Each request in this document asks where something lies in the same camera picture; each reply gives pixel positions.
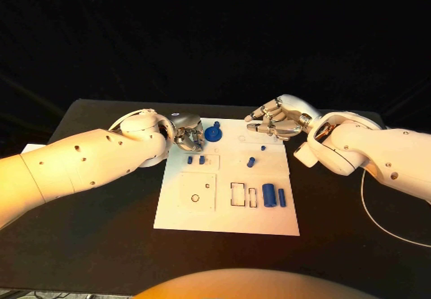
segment robotic hand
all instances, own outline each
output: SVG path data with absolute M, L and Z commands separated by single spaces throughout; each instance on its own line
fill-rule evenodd
M 431 135 L 406 129 L 384 130 L 352 112 L 322 115 L 311 104 L 282 95 L 244 119 L 264 117 L 263 124 L 249 124 L 253 131 L 282 140 L 305 131 L 308 142 L 295 156 L 312 167 L 318 161 L 335 173 L 348 176 L 358 167 L 367 169 L 387 186 L 431 203 Z
M 109 130 L 77 134 L 0 159 L 0 228 L 27 211 L 68 194 L 100 187 L 168 158 L 172 145 L 202 151 L 200 115 L 155 110 L 129 113 Z

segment white board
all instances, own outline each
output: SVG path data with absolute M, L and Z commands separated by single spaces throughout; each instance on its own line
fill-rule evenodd
M 201 153 L 185 152 L 177 146 L 171 149 L 155 228 L 299 235 L 283 142 L 250 131 L 244 120 L 202 118 L 204 129 L 215 121 L 221 123 L 223 139 L 215 143 L 207 141 Z M 253 168 L 247 167 L 250 157 L 257 159 Z M 276 187 L 276 207 L 264 206 L 267 183 Z M 280 188 L 287 207 L 280 207 Z

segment black table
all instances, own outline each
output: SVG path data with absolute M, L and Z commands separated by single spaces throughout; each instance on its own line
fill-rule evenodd
M 142 108 L 243 118 L 254 107 L 78 100 L 51 142 Z M 383 123 L 375 113 L 362 113 Z M 334 174 L 293 157 L 286 143 L 302 236 L 153 229 L 166 162 L 38 207 L 0 231 L 0 288 L 135 295 L 161 282 L 220 268 L 285 270 L 339 282 L 386 298 L 431 294 L 431 249 L 371 222 L 361 202 L 362 170 Z M 431 244 L 426 201 L 367 176 L 370 210 L 404 237 Z

